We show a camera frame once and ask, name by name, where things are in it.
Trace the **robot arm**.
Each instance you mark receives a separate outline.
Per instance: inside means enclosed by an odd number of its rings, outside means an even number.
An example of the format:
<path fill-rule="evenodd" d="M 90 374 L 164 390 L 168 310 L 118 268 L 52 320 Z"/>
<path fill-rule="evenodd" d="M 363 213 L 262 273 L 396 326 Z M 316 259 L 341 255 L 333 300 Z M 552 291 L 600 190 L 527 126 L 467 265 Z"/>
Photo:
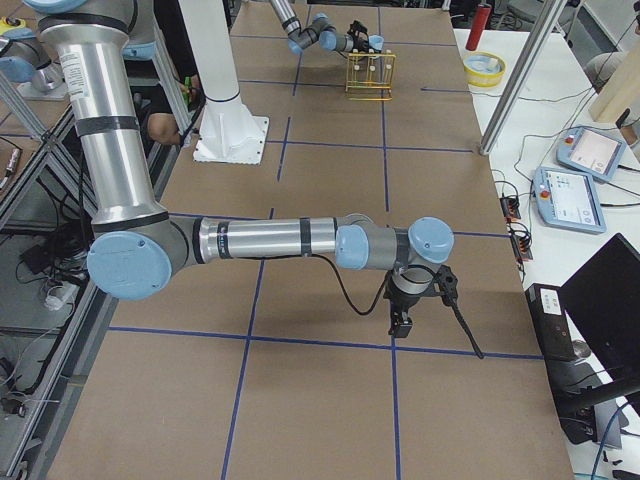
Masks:
<path fill-rule="evenodd" d="M 148 1 L 34 1 L 42 39 L 61 62 L 75 131 L 97 200 L 91 280 L 104 292 L 140 300 L 180 270 L 214 260 L 316 257 L 334 269 L 384 272 L 377 297 L 390 303 L 390 334 L 406 337 L 409 311 L 423 297 L 457 304 L 447 265 L 451 228 L 424 217 L 406 229 L 362 214 L 344 217 L 215 221 L 169 214 L 155 198 L 125 57 L 151 54 L 157 22 Z"/>
<path fill-rule="evenodd" d="M 319 13 L 309 26 L 302 27 L 288 1 L 271 0 L 270 5 L 287 35 L 290 50 L 296 55 L 316 43 L 326 51 L 339 53 L 379 53 L 383 49 L 384 38 L 370 34 L 359 20 L 354 20 L 346 33 L 339 33 L 328 16 Z"/>

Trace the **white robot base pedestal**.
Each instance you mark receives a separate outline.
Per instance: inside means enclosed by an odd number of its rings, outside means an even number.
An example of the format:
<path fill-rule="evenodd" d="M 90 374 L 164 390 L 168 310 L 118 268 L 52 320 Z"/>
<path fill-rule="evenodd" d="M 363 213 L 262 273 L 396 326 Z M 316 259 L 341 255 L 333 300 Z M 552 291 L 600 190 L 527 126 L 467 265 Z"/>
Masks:
<path fill-rule="evenodd" d="M 194 159 L 259 164 L 269 119 L 242 101 L 223 3 L 184 0 L 180 9 L 205 100 Z"/>

